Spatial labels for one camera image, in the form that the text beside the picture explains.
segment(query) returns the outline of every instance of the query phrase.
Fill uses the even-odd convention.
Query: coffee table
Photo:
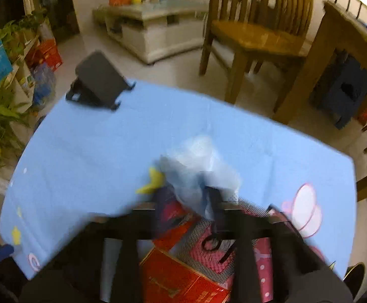
[[[208,4],[162,0],[144,4],[106,6],[108,35],[146,64],[153,64],[203,44]]]

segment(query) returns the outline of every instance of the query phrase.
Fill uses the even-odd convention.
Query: tiled floor
[[[127,78],[193,90],[217,99],[224,97],[227,79],[213,57],[210,58],[204,77],[198,76],[200,50],[161,60],[154,66],[146,66],[110,39],[105,29],[98,27],[90,35],[75,36],[59,46],[64,64],[56,71],[57,98],[65,94],[75,79],[75,66],[89,52],[97,49],[102,50]],[[229,51],[222,51],[227,59],[232,58]],[[273,65],[264,63],[259,74],[250,74],[247,77],[249,83],[244,83],[236,106],[267,117],[272,116],[283,81],[280,71]],[[363,154],[363,149],[367,146],[367,134],[361,133],[361,125],[355,120],[344,129],[337,130],[329,116],[307,105],[290,126],[351,156],[355,162],[358,180],[367,175],[367,155]],[[350,265],[360,261],[366,265],[366,278],[360,291],[362,293],[367,288],[367,200],[358,203]]]

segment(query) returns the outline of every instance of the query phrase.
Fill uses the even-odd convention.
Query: blue table
[[[143,199],[135,192],[149,182],[149,167],[198,135],[212,138],[243,180],[240,197],[257,205],[281,207],[303,184],[314,188],[322,222],[309,240],[345,274],[356,215],[351,158],[201,94],[138,82],[119,98],[116,112],[62,99],[28,143],[0,218],[0,234],[18,243],[14,259],[27,278],[92,213],[121,214]]]

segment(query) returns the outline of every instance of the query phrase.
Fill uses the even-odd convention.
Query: star print
[[[13,228],[11,234],[14,245],[20,245],[20,231],[17,226]]]
[[[150,183],[136,190],[136,193],[153,193],[154,190],[162,187],[164,185],[164,174],[150,167]]]

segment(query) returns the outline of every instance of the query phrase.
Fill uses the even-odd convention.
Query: table
[[[203,45],[207,3],[162,0],[105,7],[108,35],[146,64]]]
[[[30,279],[92,214],[120,215],[143,199],[149,168],[207,135],[242,178],[240,197],[281,207],[303,184],[322,211],[308,240],[342,277],[355,232],[350,157],[259,115],[197,93],[137,82],[116,112],[61,99],[28,143],[6,192],[0,234]],[[143,256],[151,243],[141,247]]]
[[[288,124],[298,109],[307,103],[335,49],[346,50],[367,69],[367,29],[352,14],[330,0],[324,2],[324,11],[306,61],[272,117],[275,121]],[[357,190],[358,201],[367,198],[367,176],[357,182]]]

